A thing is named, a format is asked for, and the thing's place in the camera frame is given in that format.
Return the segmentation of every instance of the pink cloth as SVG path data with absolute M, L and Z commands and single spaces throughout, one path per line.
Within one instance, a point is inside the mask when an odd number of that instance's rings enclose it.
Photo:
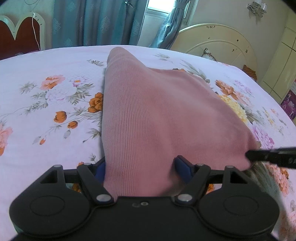
M 212 169 L 245 170 L 244 153 L 256 148 L 248 127 L 203 79 L 150 69 L 121 47 L 107 61 L 102 140 L 104 187 L 114 196 L 177 192 L 177 155 Z

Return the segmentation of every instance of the curtain hook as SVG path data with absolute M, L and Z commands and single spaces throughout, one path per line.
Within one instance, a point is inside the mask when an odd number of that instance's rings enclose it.
M 130 2 L 128 2 L 128 1 L 124 1 L 124 3 L 125 3 L 126 5 L 128 5 L 128 6 L 130 6 L 130 7 L 133 7 L 133 5 L 132 5 Z

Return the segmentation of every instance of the headboard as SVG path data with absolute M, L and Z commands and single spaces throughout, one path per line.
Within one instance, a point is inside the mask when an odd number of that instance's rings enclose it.
M 44 50 L 45 22 L 38 13 L 33 14 L 36 39 L 40 50 Z M 21 16 L 16 26 L 7 16 L 0 15 L 0 33 L 0 60 L 39 50 L 32 12 Z
M 257 71 L 255 52 L 248 40 L 237 30 L 222 24 L 202 23 L 182 29 L 171 50 L 202 56 L 204 49 L 217 61 Z

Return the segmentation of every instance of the curtain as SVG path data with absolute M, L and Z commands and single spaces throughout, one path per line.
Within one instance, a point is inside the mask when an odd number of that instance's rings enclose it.
M 137 45 L 148 0 L 55 0 L 52 47 Z
M 190 0 L 176 0 L 174 8 L 160 26 L 150 47 L 170 49 L 180 31 L 184 9 Z

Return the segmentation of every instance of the wall sconce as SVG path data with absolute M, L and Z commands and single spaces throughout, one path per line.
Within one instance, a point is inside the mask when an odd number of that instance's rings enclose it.
M 251 4 L 248 4 L 247 8 L 261 18 L 263 17 L 263 14 L 266 13 L 267 5 L 262 3 L 262 0 L 255 0 Z

